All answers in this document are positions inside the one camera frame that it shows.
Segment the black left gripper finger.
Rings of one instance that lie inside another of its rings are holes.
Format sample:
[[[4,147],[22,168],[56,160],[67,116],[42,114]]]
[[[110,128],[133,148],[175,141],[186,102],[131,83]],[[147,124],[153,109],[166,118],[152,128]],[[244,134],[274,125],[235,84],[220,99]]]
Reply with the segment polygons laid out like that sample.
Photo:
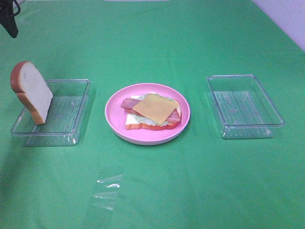
[[[12,38],[18,35],[18,28],[15,22],[15,16],[1,16],[0,23]]]

